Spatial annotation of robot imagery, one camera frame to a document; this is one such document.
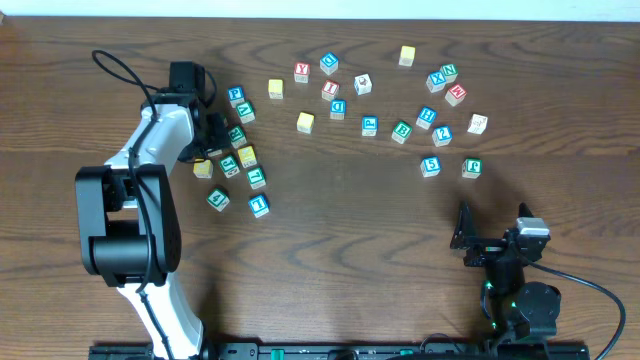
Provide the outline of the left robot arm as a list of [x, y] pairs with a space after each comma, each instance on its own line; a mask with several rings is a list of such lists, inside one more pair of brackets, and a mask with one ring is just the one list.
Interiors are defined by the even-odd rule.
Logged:
[[171, 63], [166, 87], [142, 87], [140, 123], [123, 148], [75, 177], [82, 263], [131, 304], [151, 337], [135, 358], [216, 355], [178, 279], [182, 238], [169, 183], [176, 164], [230, 145], [224, 117], [208, 110], [213, 81], [199, 64]]

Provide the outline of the red I block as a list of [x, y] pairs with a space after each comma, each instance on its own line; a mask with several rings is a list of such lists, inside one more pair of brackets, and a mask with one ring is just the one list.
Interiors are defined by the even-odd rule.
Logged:
[[340, 85], [337, 82], [326, 80], [321, 88], [321, 97], [324, 100], [332, 101], [338, 95]]

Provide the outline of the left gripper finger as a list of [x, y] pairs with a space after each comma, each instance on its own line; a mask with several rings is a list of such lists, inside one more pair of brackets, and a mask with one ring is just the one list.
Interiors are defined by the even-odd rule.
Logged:
[[178, 161], [182, 163], [199, 163], [203, 161], [203, 158], [191, 151], [184, 150], [179, 154]]
[[221, 113], [208, 114], [206, 118], [209, 126], [209, 135], [205, 146], [205, 155], [214, 157], [221, 155], [229, 148], [228, 122]]

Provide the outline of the blue 2 block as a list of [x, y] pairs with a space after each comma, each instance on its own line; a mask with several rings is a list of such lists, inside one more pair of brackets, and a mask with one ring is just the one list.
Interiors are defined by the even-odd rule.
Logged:
[[440, 126], [433, 130], [432, 140], [436, 147], [448, 145], [453, 139], [453, 134], [449, 126]]

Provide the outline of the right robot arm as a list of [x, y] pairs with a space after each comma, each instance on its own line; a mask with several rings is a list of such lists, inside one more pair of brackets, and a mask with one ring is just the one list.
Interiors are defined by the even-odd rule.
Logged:
[[494, 334], [482, 341], [483, 353], [514, 356], [517, 346], [527, 346], [521, 352], [524, 356], [535, 357], [538, 350], [540, 358], [550, 357], [547, 339], [557, 334], [561, 293], [554, 286], [526, 281], [524, 274], [525, 267], [542, 258], [550, 240], [547, 224], [524, 203], [519, 205], [515, 225], [500, 238], [479, 236], [468, 204], [460, 204], [450, 247], [466, 252], [466, 267], [485, 271], [480, 303]]

